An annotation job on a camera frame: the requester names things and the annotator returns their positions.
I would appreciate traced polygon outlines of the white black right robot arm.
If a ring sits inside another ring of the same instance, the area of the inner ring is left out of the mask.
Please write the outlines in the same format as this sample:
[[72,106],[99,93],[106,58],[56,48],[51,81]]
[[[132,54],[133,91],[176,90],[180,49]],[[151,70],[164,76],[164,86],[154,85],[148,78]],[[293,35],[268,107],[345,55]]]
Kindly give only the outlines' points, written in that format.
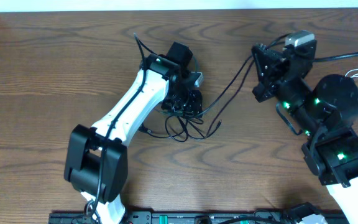
[[310,88],[305,77],[313,64],[316,42],[287,44],[282,52],[255,45],[252,56],[259,83],[253,94],[259,102],[276,97],[298,123],[297,135],[308,141],[301,150],[309,170],[337,202],[349,223],[358,223],[358,87],[339,74],[326,75]]

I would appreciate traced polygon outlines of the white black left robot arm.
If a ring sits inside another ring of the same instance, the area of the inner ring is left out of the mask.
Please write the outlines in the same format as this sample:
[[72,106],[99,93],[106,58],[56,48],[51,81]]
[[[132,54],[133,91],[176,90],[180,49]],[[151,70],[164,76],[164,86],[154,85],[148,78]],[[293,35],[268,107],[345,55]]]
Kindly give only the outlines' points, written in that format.
[[86,199],[72,223],[120,223],[119,194],[128,176],[127,148],[149,113],[161,105],[170,116],[191,119],[202,111],[197,90],[203,75],[191,72],[188,46],[174,42],[166,54],[143,57],[135,81],[114,108],[92,127],[70,134],[63,176]]

